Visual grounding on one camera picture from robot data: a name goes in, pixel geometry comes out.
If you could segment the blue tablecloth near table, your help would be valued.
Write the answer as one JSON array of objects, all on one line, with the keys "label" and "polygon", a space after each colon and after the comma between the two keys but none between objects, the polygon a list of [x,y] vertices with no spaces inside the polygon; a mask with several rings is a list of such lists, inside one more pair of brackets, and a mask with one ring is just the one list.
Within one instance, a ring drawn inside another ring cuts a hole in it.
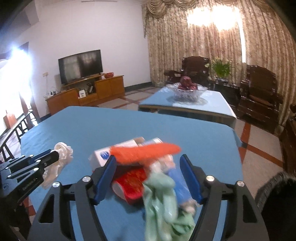
[{"label": "blue tablecloth near table", "polygon": [[[243,179],[236,132],[229,126],[173,115],[125,109],[70,106],[44,120],[21,138],[21,154],[37,155],[64,142],[73,149],[73,160],[58,176],[62,184],[76,183],[92,174],[88,158],[98,149],[136,137],[160,138],[179,145],[176,166],[186,154],[193,165],[220,182]],[[107,240],[144,240],[145,222],[140,207],[117,198],[111,189],[95,206]]]}]

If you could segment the blue tablecloth far table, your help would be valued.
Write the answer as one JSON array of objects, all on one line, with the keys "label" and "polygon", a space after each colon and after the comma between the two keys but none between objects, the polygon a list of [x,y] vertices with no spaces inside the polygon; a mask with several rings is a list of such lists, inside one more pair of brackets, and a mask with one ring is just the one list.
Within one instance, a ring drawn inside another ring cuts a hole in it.
[{"label": "blue tablecloth far table", "polygon": [[166,87],[140,102],[139,111],[194,118],[235,127],[237,117],[220,92],[206,90],[194,103],[172,100],[173,93]]}]

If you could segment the dark red fruit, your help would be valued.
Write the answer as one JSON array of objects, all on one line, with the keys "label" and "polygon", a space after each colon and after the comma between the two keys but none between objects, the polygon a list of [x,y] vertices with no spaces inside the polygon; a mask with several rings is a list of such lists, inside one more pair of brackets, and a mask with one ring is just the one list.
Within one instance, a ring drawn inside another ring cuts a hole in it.
[{"label": "dark red fruit", "polygon": [[178,86],[180,90],[197,90],[197,84],[192,82],[189,76],[182,76],[180,78],[180,84]]}]

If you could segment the black trash bin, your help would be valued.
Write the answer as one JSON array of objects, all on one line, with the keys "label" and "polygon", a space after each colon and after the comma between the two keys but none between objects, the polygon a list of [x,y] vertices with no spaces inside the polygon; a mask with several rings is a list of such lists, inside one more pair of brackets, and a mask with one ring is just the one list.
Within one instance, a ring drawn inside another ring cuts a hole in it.
[{"label": "black trash bin", "polygon": [[295,176],[277,173],[255,196],[270,240],[296,240]]}]

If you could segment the red paper cup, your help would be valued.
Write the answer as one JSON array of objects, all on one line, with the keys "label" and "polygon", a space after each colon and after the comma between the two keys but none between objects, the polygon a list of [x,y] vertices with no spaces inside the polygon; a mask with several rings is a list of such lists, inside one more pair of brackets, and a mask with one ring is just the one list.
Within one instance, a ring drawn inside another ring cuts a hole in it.
[{"label": "red paper cup", "polygon": [[132,168],[113,179],[111,188],[113,192],[129,205],[142,201],[144,192],[143,182],[147,179],[145,169]]}]

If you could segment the red teapot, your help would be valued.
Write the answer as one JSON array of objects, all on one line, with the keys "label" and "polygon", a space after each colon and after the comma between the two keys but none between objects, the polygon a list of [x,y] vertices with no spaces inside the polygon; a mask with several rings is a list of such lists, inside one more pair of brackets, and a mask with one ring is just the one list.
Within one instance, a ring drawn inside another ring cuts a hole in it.
[{"label": "red teapot", "polygon": [[104,74],[104,78],[107,79],[107,78],[112,78],[114,77],[114,73],[113,72],[109,72],[109,73],[105,73]]}]

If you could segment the floral beige curtain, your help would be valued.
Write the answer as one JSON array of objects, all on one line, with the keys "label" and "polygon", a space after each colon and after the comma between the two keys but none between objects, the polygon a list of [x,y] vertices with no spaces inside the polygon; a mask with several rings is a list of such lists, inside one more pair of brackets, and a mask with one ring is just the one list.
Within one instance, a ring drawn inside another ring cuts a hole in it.
[{"label": "floral beige curtain", "polygon": [[165,71],[190,56],[230,61],[235,84],[247,65],[258,65],[276,75],[279,123],[286,123],[295,103],[295,40],[265,1],[145,1],[142,15],[153,85],[163,86]]}]

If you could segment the green rubber glove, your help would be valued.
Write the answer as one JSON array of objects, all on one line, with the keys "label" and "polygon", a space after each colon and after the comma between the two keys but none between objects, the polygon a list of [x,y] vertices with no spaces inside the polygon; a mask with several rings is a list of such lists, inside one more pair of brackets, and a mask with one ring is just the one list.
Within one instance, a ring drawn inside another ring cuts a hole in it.
[{"label": "green rubber glove", "polygon": [[143,186],[145,240],[189,240],[194,216],[178,205],[174,180],[162,172],[152,172]]}]

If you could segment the wooden TV cabinet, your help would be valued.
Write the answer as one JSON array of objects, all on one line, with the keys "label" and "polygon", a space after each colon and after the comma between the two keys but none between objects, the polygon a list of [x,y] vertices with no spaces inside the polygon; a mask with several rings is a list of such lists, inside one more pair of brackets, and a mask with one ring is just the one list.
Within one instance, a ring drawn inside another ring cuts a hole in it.
[{"label": "wooden TV cabinet", "polygon": [[72,82],[60,93],[46,99],[51,115],[69,106],[97,106],[125,95],[123,76],[103,78],[102,74]]}]

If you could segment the blue plastic bag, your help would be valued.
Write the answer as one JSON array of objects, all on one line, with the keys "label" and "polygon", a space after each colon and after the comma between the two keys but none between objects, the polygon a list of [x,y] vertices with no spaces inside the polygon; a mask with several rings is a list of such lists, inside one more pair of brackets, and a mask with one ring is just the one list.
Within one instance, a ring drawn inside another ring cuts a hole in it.
[{"label": "blue plastic bag", "polygon": [[179,206],[184,205],[185,203],[192,200],[191,193],[189,188],[184,180],[184,177],[174,163],[174,161],[169,161],[166,163],[165,173],[174,180],[175,182],[175,193],[177,197],[177,203]]}]

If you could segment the blue tablecloth table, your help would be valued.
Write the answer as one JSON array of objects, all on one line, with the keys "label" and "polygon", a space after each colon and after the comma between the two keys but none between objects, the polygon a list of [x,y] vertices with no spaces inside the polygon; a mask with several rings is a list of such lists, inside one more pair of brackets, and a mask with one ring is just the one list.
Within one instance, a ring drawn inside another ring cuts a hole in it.
[{"label": "blue tablecloth table", "polygon": [[[220,182],[243,179],[236,132],[229,126],[173,115],[125,109],[70,106],[44,120],[21,138],[21,154],[37,155],[64,142],[73,149],[73,160],[58,176],[62,184],[76,183],[92,174],[88,158],[98,149],[136,137],[160,138],[179,145],[176,166],[186,154],[193,165]],[[111,189],[95,206],[107,240],[144,240],[145,222],[140,207],[117,198]]]},{"label": "blue tablecloth table", "polygon": [[220,92],[206,90],[194,103],[172,100],[173,93],[166,87],[140,102],[139,111],[194,118],[235,127],[237,117]]}]

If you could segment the dark side table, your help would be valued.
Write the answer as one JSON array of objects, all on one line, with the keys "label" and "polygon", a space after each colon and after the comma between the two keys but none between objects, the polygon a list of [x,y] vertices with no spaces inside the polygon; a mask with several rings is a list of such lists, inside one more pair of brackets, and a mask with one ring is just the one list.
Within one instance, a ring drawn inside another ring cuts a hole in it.
[{"label": "dark side table", "polygon": [[240,101],[240,88],[226,80],[217,79],[213,83],[213,90],[220,92],[229,105],[237,106]]}]

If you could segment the orange plastic wrapper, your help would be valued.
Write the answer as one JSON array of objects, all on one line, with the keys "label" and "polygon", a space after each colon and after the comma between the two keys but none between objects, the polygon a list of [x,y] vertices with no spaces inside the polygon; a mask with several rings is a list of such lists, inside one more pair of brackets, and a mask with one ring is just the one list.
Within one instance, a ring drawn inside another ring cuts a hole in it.
[{"label": "orange plastic wrapper", "polygon": [[110,154],[116,158],[119,164],[130,165],[133,163],[142,163],[149,160],[156,160],[166,155],[175,155],[181,151],[178,145],[170,143],[154,143],[144,146],[124,147],[112,146]]}]

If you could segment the glass fruit bowl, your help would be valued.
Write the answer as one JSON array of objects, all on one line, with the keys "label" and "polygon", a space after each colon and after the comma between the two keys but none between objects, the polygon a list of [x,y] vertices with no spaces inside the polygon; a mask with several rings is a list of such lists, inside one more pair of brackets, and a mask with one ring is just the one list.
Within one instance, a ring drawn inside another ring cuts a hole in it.
[{"label": "glass fruit bowl", "polygon": [[168,84],[166,88],[173,93],[172,100],[176,100],[179,102],[189,102],[194,103],[199,100],[201,95],[208,90],[207,87],[197,84],[197,89],[188,89],[182,90],[179,87],[180,83]]}]

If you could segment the black flat television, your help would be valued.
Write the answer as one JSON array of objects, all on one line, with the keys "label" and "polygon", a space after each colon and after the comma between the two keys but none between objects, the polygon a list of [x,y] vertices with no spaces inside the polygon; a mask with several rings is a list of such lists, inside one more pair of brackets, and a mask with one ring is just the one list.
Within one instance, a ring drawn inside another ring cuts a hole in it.
[{"label": "black flat television", "polygon": [[62,85],[103,72],[100,50],[60,58],[58,64]]}]

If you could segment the green potted plant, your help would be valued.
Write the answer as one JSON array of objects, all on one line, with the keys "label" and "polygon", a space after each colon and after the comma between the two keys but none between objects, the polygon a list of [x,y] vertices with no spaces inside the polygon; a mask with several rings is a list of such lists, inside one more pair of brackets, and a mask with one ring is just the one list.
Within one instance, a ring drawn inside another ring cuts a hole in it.
[{"label": "green potted plant", "polygon": [[229,60],[216,57],[211,61],[211,69],[217,78],[226,80],[232,74],[233,66]]}]

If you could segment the white plastic bag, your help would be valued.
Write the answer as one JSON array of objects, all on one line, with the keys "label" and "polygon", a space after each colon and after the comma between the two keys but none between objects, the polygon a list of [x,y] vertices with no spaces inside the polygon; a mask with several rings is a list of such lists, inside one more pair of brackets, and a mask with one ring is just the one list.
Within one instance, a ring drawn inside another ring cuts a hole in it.
[{"label": "white plastic bag", "polygon": [[42,188],[48,189],[56,181],[57,177],[63,170],[63,168],[69,164],[73,159],[73,149],[71,146],[63,142],[58,142],[54,146],[54,151],[59,154],[58,160],[51,164],[49,167],[45,168],[43,174],[43,183],[41,184]]}]

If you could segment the dark wooden sofa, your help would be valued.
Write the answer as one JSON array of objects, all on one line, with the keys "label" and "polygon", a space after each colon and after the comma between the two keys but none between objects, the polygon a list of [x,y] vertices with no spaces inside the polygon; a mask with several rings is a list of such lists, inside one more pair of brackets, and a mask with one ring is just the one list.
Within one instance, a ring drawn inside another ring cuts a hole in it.
[{"label": "dark wooden sofa", "polygon": [[291,116],[286,121],[285,128],[280,135],[283,156],[283,169],[295,176],[295,104],[290,105]]}]

